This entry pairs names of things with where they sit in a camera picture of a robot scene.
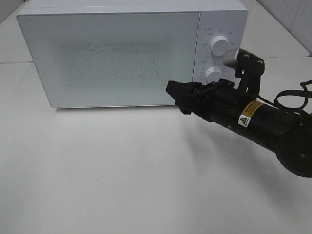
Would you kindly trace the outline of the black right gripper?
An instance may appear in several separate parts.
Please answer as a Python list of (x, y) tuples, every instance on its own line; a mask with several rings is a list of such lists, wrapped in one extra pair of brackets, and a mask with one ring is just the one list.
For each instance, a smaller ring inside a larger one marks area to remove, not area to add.
[(182, 83), (170, 80), (166, 92), (185, 115), (195, 114), (208, 122), (250, 123), (261, 107), (256, 100), (260, 91), (261, 75), (254, 72), (236, 72), (241, 78), (239, 86), (220, 79), (203, 85), (200, 82)]

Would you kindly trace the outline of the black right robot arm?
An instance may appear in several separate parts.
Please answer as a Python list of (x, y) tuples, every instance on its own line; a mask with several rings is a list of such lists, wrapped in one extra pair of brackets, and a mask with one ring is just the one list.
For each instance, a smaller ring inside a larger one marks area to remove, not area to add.
[(169, 81), (166, 92), (186, 115), (194, 113), (274, 152), (297, 176), (312, 176), (312, 118), (269, 106), (240, 94), (234, 82)]

